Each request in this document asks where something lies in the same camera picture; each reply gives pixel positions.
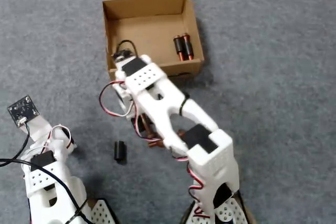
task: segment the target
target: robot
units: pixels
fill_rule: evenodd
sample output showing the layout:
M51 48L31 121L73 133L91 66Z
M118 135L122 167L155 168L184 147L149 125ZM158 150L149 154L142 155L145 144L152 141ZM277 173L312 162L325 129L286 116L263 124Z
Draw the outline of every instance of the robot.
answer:
M119 50L124 42L130 42L134 52ZM238 165L231 137L194 100L181 92L149 56L138 56L131 41L121 41L113 59L117 67L116 80L102 90L100 105L109 115L132 120L137 135L150 145L158 143L176 160L188 162L187 172L194 179L189 188L194 204L183 222L250 223L239 192ZM118 95L124 115L109 111L101 102L104 90L110 85ZM176 133L170 121L171 114L186 117L195 122L195 126L183 134ZM149 130L150 124L155 126L157 137ZM143 137L139 125L151 136Z
M138 56L134 51L118 49L113 55L116 80L103 88L99 97L102 108L109 115L132 121L137 135L150 145L161 145L177 161L187 162L187 172L193 178L188 190L193 203L181 223L250 224L239 192L231 137L182 93L149 56ZM108 86L115 89L125 114L114 113L102 104ZM82 181L71 176L65 164L76 148L70 130L63 125L52 127L29 96L8 107L8 111L16 125L34 141L20 160L7 160L22 164L30 223L118 223L106 201L89 204ZM171 114L189 118L195 126L178 134L172 128ZM153 133L150 125L155 126L157 135L144 136L143 129Z
M70 130L63 125L52 127L29 96L9 106L8 111L27 134L25 144L29 138L34 141L20 160L7 161L22 165L30 224L117 224L104 199L88 202L83 182L66 166L68 155L76 148Z

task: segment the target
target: black wire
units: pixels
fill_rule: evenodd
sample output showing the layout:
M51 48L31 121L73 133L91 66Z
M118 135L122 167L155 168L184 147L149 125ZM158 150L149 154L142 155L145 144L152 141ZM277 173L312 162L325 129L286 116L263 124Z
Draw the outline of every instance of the black wire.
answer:
M240 200L240 203L242 204L243 212L245 214L245 218L246 218L247 224L250 224L250 221L248 219L247 212L246 212L246 209L245 209L244 201L243 201L242 195L240 194L240 190L237 191L237 195L238 195L238 198Z
M29 131L29 126L28 126L28 124L25 123L25 125L26 125L26 129L27 129L27 132L28 132L28 133L27 133L27 136L26 136L25 141L23 142L23 145L21 146L21 149L15 154L14 157L12 157L11 159L9 159L8 162L4 162L4 163L0 164L0 167L4 167L4 166L6 166L6 165L9 165L9 164L11 163L11 160L15 160L15 159L17 159L17 157L20 156L21 153L23 152L23 150L26 148L27 143L28 143L28 140L29 140L29 138L30 138L30 131Z
M17 163L17 164L24 164L24 165L29 165L31 167L34 167L38 170L40 170L41 172L44 172L45 174L49 175L50 177L52 177L54 180L56 180L63 188L64 190L67 192L67 194L69 195L70 200L72 201L73 205L76 208L76 211L79 211L78 215L88 224L94 224L92 223L90 220L88 220L88 218L86 218L86 216L81 212L79 205L77 204L74 196L72 195L69 187L67 187L66 184L64 184L64 182L62 180L60 180L56 175L54 175L53 173L51 173L50 171L44 169L43 167L39 166L39 165L35 165L31 162L25 161L25 160L21 160L21 159L10 159L10 158L0 158L0 162L6 162L6 163Z
M78 215L79 213L82 211L83 207L85 206L85 204L88 202L88 199L86 199L83 204L79 207L78 210L76 210L75 214L67 221L65 222L65 224L70 224Z
M31 210L30 210L30 201L29 201L29 198L28 198L28 207L29 207L29 224L32 224L32 223L31 223L31 222L32 222L32 221L31 221L31 220L32 220L32 219L31 219L31 218L32 218L32 217L31 217L31 216L32 216L32 213L31 213Z
M137 57L139 57L139 55L138 55L138 51L136 50L136 47L135 47L135 44L133 43L133 41L131 41L131 40L129 40L129 39L124 39L124 40L120 41L120 42L118 43L118 45L117 45L116 52L119 52L120 46L121 46L122 44L126 43L126 42L128 42L128 43L130 43L130 44L132 45L135 55L136 55Z

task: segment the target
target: battery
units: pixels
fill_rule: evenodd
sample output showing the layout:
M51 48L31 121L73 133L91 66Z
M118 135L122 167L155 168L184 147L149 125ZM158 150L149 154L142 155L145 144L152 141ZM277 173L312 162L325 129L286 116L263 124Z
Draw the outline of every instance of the battery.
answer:
M184 41L184 47L186 50L186 54L188 55L189 60L194 59L194 50L193 46L191 45L190 42L190 35L185 33L182 35L183 41Z
M183 56L183 38L181 38L180 35L177 35L174 37L174 44L175 44L175 49L176 53L180 58L180 61L184 61L184 56Z

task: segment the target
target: cardboard box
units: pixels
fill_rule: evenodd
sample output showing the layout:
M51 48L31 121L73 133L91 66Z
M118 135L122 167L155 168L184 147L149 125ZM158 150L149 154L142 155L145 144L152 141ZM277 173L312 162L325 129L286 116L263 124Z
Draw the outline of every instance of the cardboard box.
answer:
M134 42L139 55L149 55L168 76L194 76L202 66L204 56L191 0L105 0L107 65L114 80L112 54L118 42ZM188 33L194 49L194 59L180 61L173 38ZM131 48L123 44L122 48Z

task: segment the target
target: gray carpet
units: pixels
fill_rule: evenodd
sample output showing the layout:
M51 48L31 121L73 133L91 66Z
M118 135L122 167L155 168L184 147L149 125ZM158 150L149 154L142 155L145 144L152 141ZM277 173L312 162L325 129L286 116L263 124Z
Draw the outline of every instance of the gray carpet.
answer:
M6 108L30 94L72 129L68 164L89 196L122 223L178 223L191 202L185 164L98 105L109 80L101 1L0 0L0 156L24 140ZM207 63L182 88L234 138L247 206L259 223L334 223L336 0L194 2ZM128 143L126 166L115 140ZM19 165L0 169L0 216L28 223Z

